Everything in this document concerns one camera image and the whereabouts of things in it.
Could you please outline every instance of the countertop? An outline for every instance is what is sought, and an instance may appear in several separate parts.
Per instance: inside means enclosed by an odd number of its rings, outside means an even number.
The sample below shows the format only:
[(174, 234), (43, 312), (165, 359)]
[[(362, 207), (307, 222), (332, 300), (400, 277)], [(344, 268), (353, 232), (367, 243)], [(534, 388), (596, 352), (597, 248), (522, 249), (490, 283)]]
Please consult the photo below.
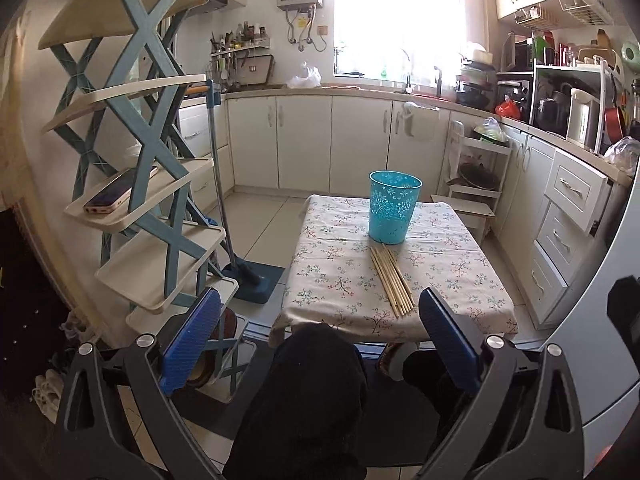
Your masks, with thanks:
[[(351, 89), (351, 88), (308, 88), (308, 89), (297, 89), (297, 88), (274, 88), (267, 90), (249, 90), (243, 92), (231, 92), (228, 94), (223, 94), (224, 100), (229, 99), (243, 99), (243, 98), (251, 98), (251, 97), (268, 97), (268, 96), (285, 96), (285, 95), (328, 95), (328, 96), (348, 96), (348, 97), (365, 97), (369, 99), (385, 99), (385, 100), (393, 100), (393, 101), (401, 101), (408, 102), (413, 101), (416, 104), (422, 106), (431, 106), (431, 107), (439, 107), (447, 110), (451, 110), (453, 112), (460, 112), (463, 114), (474, 115), (478, 118), (487, 118), (493, 117), (498, 120), (502, 124), (506, 124), (507, 126), (512, 126), (513, 128), (517, 128), (523, 132), (527, 132), (539, 139), (552, 144), (556, 148), (560, 148), (561, 150), (565, 150), (568, 153), (571, 153), (576, 158), (579, 158), (583, 162), (589, 164), (594, 167), (596, 170), (601, 171), (607, 177), (609, 177), (614, 182), (617, 182), (621, 186), (629, 187), (633, 180), (623, 171), (620, 171), (615, 166), (612, 166), (608, 162), (602, 160), (601, 157), (588, 152), (587, 150), (583, 150), (579, 146), (570, 143), (568, 140), (563, 137), (552, 134), (549, 132), (545, 132), (543, 130), (539, 130), (538, 128), (534, 128), (533, 126), (529, 126), (520, 121), (516, 121), (514, 119), (507, 119), (495, 114), (485, 112), (484, 110), (477, 110), (475, 108), (469, 108), (463, 105), (459, 105), (457, 103), (452, 103), (449, 101), (439, 100), (436, 98), (417, 96), (417, 95), (407, 95), (401, 93), (395, 93), (393, 91), (388, 90), (372, 90), (372, 89)], [(204, 102), (204, 98), (193, 98), (188, 101), (183, 102), (183, 106), (191, 106), (199, 104), (200, 102)]]

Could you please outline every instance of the turquoise plastic bin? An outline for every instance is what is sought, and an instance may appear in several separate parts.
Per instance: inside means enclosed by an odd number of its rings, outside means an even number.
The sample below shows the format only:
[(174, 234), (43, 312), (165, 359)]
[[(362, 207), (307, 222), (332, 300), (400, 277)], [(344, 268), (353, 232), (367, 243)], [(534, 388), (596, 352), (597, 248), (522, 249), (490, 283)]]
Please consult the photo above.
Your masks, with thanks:
[(369, 179), (369, 236), (383, 244), (399, 244), (406, 237), (422, 181), (397, 171), (374, 171)]

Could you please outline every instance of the wooden stick bundle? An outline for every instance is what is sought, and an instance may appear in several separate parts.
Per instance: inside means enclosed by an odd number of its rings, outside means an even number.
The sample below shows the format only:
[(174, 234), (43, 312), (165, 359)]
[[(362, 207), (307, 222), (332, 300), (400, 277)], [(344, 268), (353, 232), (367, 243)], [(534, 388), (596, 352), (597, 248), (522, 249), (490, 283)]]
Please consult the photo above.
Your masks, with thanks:
[(370, 247), (371, 259), (380, 276), (391, 309), (396, 317), (402, 317), (409, 314), (414, 308), (411, 289), (402, 275), (396, 259), (385, 244), (382, 247), (382, 250), (375, 246)]

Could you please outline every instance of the smartphone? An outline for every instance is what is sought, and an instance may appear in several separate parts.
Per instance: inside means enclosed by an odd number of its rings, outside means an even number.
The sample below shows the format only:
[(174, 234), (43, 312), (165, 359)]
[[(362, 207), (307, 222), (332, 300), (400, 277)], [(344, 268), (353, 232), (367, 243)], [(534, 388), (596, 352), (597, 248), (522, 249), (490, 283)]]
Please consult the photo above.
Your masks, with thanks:
[[(158, 171), (157, 166), (153, 166), (149, 178)], [(121, 174), (116, 180), (101, 190), (89, 202), (84, 204), (84, 211), (87, 213), (106, 214), (114, 212), (131, 194), (131, 187), (136, 177), (136, 168), (130, 168)]]

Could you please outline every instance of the floral tablecloth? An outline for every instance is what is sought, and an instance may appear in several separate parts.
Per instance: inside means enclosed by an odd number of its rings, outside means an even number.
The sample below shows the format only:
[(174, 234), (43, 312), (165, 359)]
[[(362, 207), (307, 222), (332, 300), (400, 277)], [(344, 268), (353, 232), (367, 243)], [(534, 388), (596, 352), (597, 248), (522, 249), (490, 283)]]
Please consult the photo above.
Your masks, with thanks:
[[(417, 309), (396, 319), (371, 261), (369, 200), (309, 197), (282, 310), (269, 342), (284, 329), (325, 322), (353, 342), (420, 342), (429, 339)], [(434, 286), (458, 314), (483, 333), (516, 333), (513, 302), (462, 220), (445, 203), (418, 203), (406, 236), (389, 246), (414, 302)]]

